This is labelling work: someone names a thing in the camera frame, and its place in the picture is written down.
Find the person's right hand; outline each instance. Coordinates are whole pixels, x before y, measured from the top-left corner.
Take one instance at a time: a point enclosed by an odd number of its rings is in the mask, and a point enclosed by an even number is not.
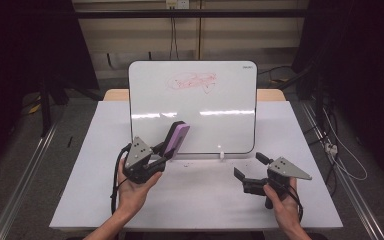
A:
[[[126,179],[123,174],[124,159],[118,168],[118,184]],[[85,239],[114,239],[124,225],[129,222],[145,203],[149,190],[157,183],[162,173],[155,173],[146,183],[136,184],[129,180],[123,182],[118,190],[119,204],[114,214]]]
[[[289,184],[297,190],[296,178],[290,178]],[[288,195],[283,201],[280,201],[276,191],[269,184],[264,185],[264,191],[273,202],[277,224],[288,235],[289,239],[310,239],[299,223],[298,205],[295,200]]]

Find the table surface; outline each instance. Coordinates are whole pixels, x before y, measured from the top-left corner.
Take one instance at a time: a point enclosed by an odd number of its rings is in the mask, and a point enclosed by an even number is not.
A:
[[[110,216],[109,195],[115,158],[121,147],[130,141],[129,130],[128,102],[98,104],[50,227],[63,231],[89,230],[100,226]],[[273,159],[283,156],[313,177],[311,181],[298,181],[298,193],[305,208],[302,226],[342,227],[289,102],[258,102],[256,136],[252,154],[258,151]],[[163,177],[149,192],[144,207],[125,230],[259,231],[278,228],[272,210],[264,207],[265,198],[243,193],[242,184],[233,176],[234,167],[249,178],[267,176],[267,167],[253,157],[169,161]]]

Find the gray floor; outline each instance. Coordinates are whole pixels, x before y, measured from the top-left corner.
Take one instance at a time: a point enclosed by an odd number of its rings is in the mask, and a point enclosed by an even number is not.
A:
[[[288,75],[284,71],[279,74],[273,72],[271,77],[283,78],[287,77],[284,76],[285,74]],[[109,88],[125,86],[123,81],[125,82],[125,79],[101,80],[101,93]],[[274,87],[276,83],[269,83],[267,74],[260,75],[259,87],[265,88],[269,87],[269,85]],[[48,227],[97,105],[96,102],[79,94],[68,92],[71,98],[67,106],[52,106],[54,114],[59,111],[64,112],[62,121],[59,123],[49,149],[34,176],[32,184],[28,188],[23,203],[18,209],[18,214],[7,233],[7,239],[66,239],[86,234],[63,233]],[[26,102],[32,96],[26,96]],[[297,100],[294,87],[287,89],[285,96],[291,102],[302,130],[310,129],[311,125],[302,109],[302,102]],[[359,144],[357,141],[358,136],[356,136],[352,127],[348,125],[340,109],[337,109],[335,113],[338,117],[339,136],[342,142],[361,160],[368,171],[369,175],[365,181],[355,181],[355,183],[384,232],[384,172],[379,169],[370,151]],[[40,134],[40,112],[20,117],[10,142],[0,157],[0,213],[17,186],[18,180],[23,175],[24,169],[39,142]],[[305,136],[308,142],[316,140],[313,131]],[[322,175],[326,176],[330,164],[326,160],[321,145],[313,144],[310,149]],[[351,173],[362,176],[361,168],[348,154],[341,151],[340,156]],[[333,180],[334,178],[331,177],[328,182],[329,189],[334,184]],[[371,239],[340,181],[337,182],[337,190],[332,199],[344,223],[344,228],[313,231],[322,233],[329,239]],[[283,233],[279,231],[268,231],[265,232],[265,235],[266,239],[286,239]],[[182,239],[182,236],[154,233],[147,234],[145,237],[147,239]],[[219,233],[210,234],[206,237],[210,239],[251,239],[249,233]]]

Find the white panel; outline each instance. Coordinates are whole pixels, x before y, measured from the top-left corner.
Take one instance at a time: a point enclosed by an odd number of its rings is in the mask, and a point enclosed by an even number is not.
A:
[[[175,121],[191,128],[179,153],[254,146],[257,67],[250,61],[139,61],[129,68],[132,135],[155,146]]]

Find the black cable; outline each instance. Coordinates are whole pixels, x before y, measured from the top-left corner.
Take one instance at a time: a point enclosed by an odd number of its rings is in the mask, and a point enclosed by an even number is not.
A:
[[[199,0],[199,9],[203,9],[203,0]],[[202,18],[199,18],[199,29],[203,29],[202,27]],[[202,46],[202,31],[198,31],[198,60],[201,60],[201,46]]]
[[[304,132],[302,132],[302,134],[305,135],[305,134],[309,133],[311,130],[315,129],[316,127],[317,127],[317,125],[313,126],[310,129],[305,130]]]
[[[123,154],[130,150],[131,146],[132,146],[132,144],[129,143],[123,149],[121,149],[120,154],[118,154],[117,161],[115,163],[114,179],[113,179],[113,191],[112,191],[112,194],[110,196],[110,198],[111,198],[111,213],[112,214],[114,214],[114,212],[115,212],[115,205],[116,205],[116,202],[117,202],[117,192],[118,192],[118,189],[120,188],[121,184],[128,179],[128,177],[127,177],[120,184],[117,185],[117,176],[118,176],[118,169],[119,169],[119,166],[120,166],[120,160],[121,160],[121,157],[123,156]]]
[[[170,19],[171,21],[171,43],[170,43],[170,60],[171,60],[171,52],[173,51],[173,35],[174,35],[174,29],[173,29],[173,18]]]
[[[269,85],[267,86],[267,89],[270,89],[270,87],[271,87],[271,81],[272,81],[271,71],[269,71]]]
[[[338,120],[337,120],[337,118],[336,118],[336,115],[335,115],[335,113],[333,112],[333,107],[331,107],[331,106],[329,106],[329,108],[328,108],[328,116],[329,116],[329,118],[330,118],[330,116],[332,116],[333,117],[333,120],[334,120],[334,128],[335,129],[333,129],[333,131],[335,132],[335,134],[338,136]],[[332,162],[330,162],[330,160],[329,160],[329,157],[327,156],[327,153],[325,152],[325,154],[326,154],[326,157],[327,157],[327,159],[328,159],[328,161],[329,161],[329,163],[330,163],[330,169],[329,169],[329,172],[328,172],[328,175],[327,175],[327,177],[326,177],[326,180],[325,180],[325,184],[327,185],[327,182],[329,181],[329,179],[330,179],[330,175],[332,174],[332,172],[333,172],[333,176],[334,176],[334,186],[333,186],[333,190],[332,190],[332,192],[330,193],[330,197],[333,197],[333,195],[335,194],[335,192],[336,192],[336,189],[337,189],[337,177],[336,177],[336,172],[335,172],[335,170],[334,170],[334,166],[336,165],[336,163],[338,162],[338,157],[339,157],[339,145],[338,145],[338,139],[335,137],[335,143],[334,143],[335,145],[336,145],[336,154],[335,154],[335,156],[334,156],[334,162],[332,163]]]
[[[272,69],[269,69],[269,70],[266,70],[266,71],[263,71],[263,72],[259,72],[258,75],[261,75],[261,74],[267,73],[267,72],[271,72],[271,71],[279,69],[279,68],[291,68],[291,66],[278,66],[278,67],[274,67]]]
[[[277,89],[282,90],[282,91],[285,90],[286,88],[290,87],[292,84],[297,83],[304,76],[308,75],[312,71],[313,68],[314,67],[310,64],[304,70],[302,70],[301,72],[297,73],[292,78],[288,79],[288,81],[282,83],[280,86],[277,86]]]
[[[98,95],[96,93],[93,93],[93,92],[87,90],[87,89],[84,89],[84,88],[80,87],[79,85],[77,85],[76,83],[74,83],[74,82],[72,82],[70,80],[67,80],[66,78],[63,78],[60,75],[56,76],[55,80],[60,82],[62,85],[67,86],[68,88],[73,88],[77,92],[85,95],[86,97],[91,98],[92,100],[102,101],[104,99],[103,96],[100,96],[100,95]]]
[[[114,67],[112,65],[112,62],[111,62],[111,57],[110,57],[109,53],[107,53],[107,62],[108,62],[108,66],[110,66],[110,68],[114,69]]]
[[[283,191],[285,191],[292,199],[294,199],[294,201],[298,205],[298,219],[301,222],[302,216],[304,215],[304,207],[301,205],[301,201],[299,200],[299,196],[298,196],[297,190],[295,190],[295,188],[293,188],[289,184],[287,185],[287,188],[286,188],[284,185],[274,181],[273,179],[268,178],[268,180],[269,180],[269,183],[275,183],[278,187],[282,188]],[[291,188],[294,191],[296,196],[293,193],[291,193],[291,191],[289,191],[289,188]]]
[[[176,19],[173,18],[173,29],[174,29],[174,46],[176,47],[176,57],[179,60],[179,51],[177,50],[177,29],[176,29]]]
[[[317,140],[315,140],[315,141],[313,141],[313,142],[308,143],[308,146],[311,146],[311,145],[314,145],[314,144],[316,144],[316,143],[318,143],[318,142],[321,142],[321,141],[323,141],[326,137],[327,137],[327,134],[324,134],[322,138],[317,139]]]

